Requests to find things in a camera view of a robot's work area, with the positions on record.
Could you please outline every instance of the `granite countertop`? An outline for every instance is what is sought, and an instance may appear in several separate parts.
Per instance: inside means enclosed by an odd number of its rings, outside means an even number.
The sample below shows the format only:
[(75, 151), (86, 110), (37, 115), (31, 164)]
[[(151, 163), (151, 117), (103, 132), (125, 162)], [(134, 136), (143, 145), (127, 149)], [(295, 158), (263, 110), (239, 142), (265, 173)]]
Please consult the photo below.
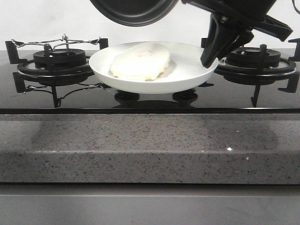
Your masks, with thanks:
[(0, 115), (0, 182), (300, 184), (298, 114)]

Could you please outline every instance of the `burner ring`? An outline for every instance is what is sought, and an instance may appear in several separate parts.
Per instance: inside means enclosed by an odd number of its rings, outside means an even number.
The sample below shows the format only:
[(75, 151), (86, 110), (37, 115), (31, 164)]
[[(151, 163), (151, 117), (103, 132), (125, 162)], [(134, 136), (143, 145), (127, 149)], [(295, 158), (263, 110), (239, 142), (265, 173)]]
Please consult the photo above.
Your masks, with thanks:
[(243, 75), (246, 77), (285, 77), (290, 73), (293, 73), (296, 69), (296, 63), (293, 61), (289, 61), (284, 58), (280, 58), (279, 63), (283, 64), (282, 67), (276, 68), (267, 68), (263, 71), (258, 70), (256, 68), (245, 68), (245, 67), (236, 67), (232, 65), (224, 65), (219, 63), (217, 69), (215, 70), (216, 73), (231, 73), (231, 74), (238, 74)]
[(64, 76), (76, 76), (82, 73), (92, 73), (92, 69), (90, 68), (89, 64), (87, 63), (86, 57), (85, 65), (81, 65), (78, 67), (73, 68), (57, 68), (54, 69), (53, 72), (49, 72), (47, 69), (40, 69), (40, 68), (30, 68), (28, 65), (34, 64), (34, 60), (29, 60), (27, 62), (23, 62), (17, 65), (19, 72), (21, 72), (25, 76), (36, 77), (36, 78), (57, 78), (57, 77), (64, 77)]

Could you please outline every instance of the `flatbread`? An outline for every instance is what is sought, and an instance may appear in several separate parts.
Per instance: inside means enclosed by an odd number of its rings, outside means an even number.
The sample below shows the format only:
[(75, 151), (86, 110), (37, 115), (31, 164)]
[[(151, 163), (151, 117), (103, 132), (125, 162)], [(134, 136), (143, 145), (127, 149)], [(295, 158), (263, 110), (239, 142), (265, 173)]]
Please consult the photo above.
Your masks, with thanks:
[(162, 44), (140, 43), (117, 55), (110, 71), (122, 80), (152, 81), (168, 68), (170, 57), (170, 50)]

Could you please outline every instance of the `white plate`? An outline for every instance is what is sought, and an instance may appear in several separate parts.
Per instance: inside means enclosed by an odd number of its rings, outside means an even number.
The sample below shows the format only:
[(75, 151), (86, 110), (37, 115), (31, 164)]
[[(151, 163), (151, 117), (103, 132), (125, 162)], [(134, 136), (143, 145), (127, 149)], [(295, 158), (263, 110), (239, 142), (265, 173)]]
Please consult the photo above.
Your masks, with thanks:
[(126, 81), (113, 77), (109, 71), (113, 58), (140, 42), (126, 43), (102, 49), (90, 58), (89, 64), (101, 82), (128, 92), (140, 94), (165, 94), (194, 88), (206, 82), (218, 65), (216, 59), (211, 67), (200, 62), (203, 49), (194, 45), (175, 42), (157, 42), (171, 52), (171, 63), (166, 71), (154, 81)]

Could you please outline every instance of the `black pan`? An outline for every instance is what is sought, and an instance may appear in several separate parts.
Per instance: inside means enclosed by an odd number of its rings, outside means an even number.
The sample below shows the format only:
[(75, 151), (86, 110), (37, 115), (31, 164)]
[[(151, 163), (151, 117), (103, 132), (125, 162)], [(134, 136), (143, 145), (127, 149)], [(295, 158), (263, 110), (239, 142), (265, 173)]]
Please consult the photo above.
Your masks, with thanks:
[(168, 14), (178, 0), (90, 0), (107, 18), (126, 26), (145, 26)]

